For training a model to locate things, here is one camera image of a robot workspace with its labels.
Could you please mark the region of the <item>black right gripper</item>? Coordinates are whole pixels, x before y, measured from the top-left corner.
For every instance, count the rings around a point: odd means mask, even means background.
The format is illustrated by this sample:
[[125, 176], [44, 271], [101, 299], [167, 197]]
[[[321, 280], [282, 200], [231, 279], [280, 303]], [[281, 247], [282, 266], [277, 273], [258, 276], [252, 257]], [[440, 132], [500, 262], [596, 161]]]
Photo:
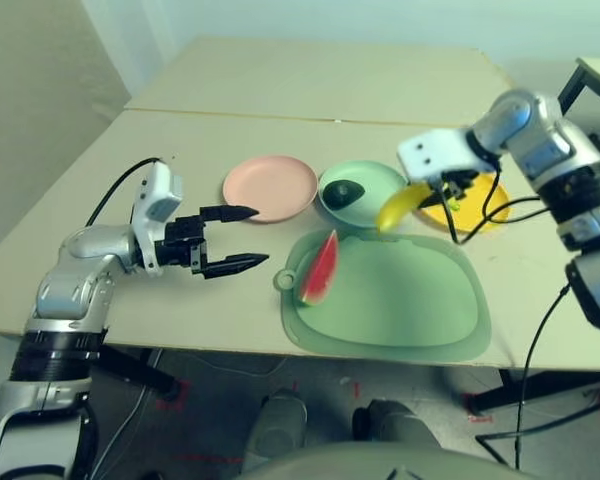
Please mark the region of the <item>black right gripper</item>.
[[475, 170], [457, 170], [445, 172], [431, 184], [433, 193], [419, 204], [419, 208], [430, 208], [442, 205], [448, 199], [462, 200], [467, 191], [474, 186], [479, 172]]

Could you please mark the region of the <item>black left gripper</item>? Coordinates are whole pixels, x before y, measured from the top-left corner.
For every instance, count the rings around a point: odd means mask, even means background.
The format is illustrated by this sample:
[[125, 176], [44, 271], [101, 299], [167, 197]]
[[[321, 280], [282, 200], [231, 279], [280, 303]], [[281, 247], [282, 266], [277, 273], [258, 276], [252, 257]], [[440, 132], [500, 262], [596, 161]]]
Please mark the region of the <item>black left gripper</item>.
[[156, 241], [157, 264], [189, 268], [193, 274], [205, 279], [236, 275], [256, 267], [269, 259], [266, 254], [245, 253], [225, 257], [221, 261], [207, 263], [205, 222], [238, 222], [259, 214], [248, 206], [217, 205], [201, 207], [199, 215], [178, 217], [165, 226], [164, 239]]

